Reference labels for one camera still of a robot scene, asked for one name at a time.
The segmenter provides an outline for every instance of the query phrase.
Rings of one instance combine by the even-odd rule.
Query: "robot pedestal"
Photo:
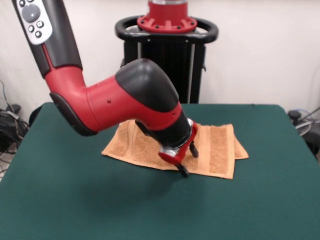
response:
[[[187,6],[186,0],[150,0],[147,15],[120,20],[115,32],[124,40],[121,66],[150,59],[171,79],[181,103],[198,103],[205,44],[215,41],[219,30],[210,21],[188,17]]]

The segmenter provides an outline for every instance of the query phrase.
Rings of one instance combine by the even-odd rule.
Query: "button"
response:
[[[40,13],[40,8],[34,4],[27,5],[22,9],[22,17],[28,23],[33,23],[37,20],[40,17]]]
[[[19,1],[19,5],[20,5],[20,7],[23,8],[26,5],[26,1],[25,0]]]
[[[37,26],[38,28],[42,28],[44,25],[45,25],[45,24],[44,24],[43,21],[37,21],[37,22],[36,22],[36,26]]]
[[[41,38],[42,32],[36,31],[36,32],[35,32],[35,36],[36,36],[38,39]]]
[[[29,31],[30,33],[33,33],[34,30],[35,30],[35,27],[34,27],[34,26],[30,25],[30,26],[28,27],[28,31]]]

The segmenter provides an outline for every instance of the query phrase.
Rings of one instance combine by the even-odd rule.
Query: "green tablecloth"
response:
[[[183,108],[234,125],[234,180],[102,156],[116,127],[79,136],[48,103],[0,183],[0,240],[320,239],[320,167],[280,107]]]

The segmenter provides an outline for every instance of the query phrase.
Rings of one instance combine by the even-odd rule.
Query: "white wall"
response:
[[[123,58],[114,33],[147,0],[65,0],[88,85],[113,75]],[[192,16],[220,29],[207,46],[201,103],[320,105],[319,0],[189,0]],[[31,111],[51,101],[10,0],[0,0],[0,79],[10,102]]]

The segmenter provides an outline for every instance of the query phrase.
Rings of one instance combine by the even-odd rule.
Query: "black cable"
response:
[[[8,168],[6,168],[6,169],[3,169],[2,171],[0,171],[0,174],[3,174],[3,173],[5,173],[6,171],[8,170]]]
[[[2,158],[0,158],[0,161],[1,162],[4,162],[4,163],[6,163],[6,164],[10,164],[11,162],[9,162],[9,161],[6,161],[6,160],[3,160]]]
[[[1,79],[0,79],[0,83],[2,84],[2,93],[3,93],[4,100],[5,100],[6,104],[8,105],[8,107],[13,111],[12,106],[9,104],[9,102],[7,100],[6,91],[5,91],[5,84]]]
[[[301,123],[303,120],[305,120],[306,118],[312,116],[313,114],[315,114],[315,113],[318,112],[319,110],[320,110],[320,106],[319,106],[317,109],[315,109],[314,111],[310,112],[308,115],[306,115],[306,116],[304,116],[303,118],[301,118],[301,119],[297,122],[297,124]]]

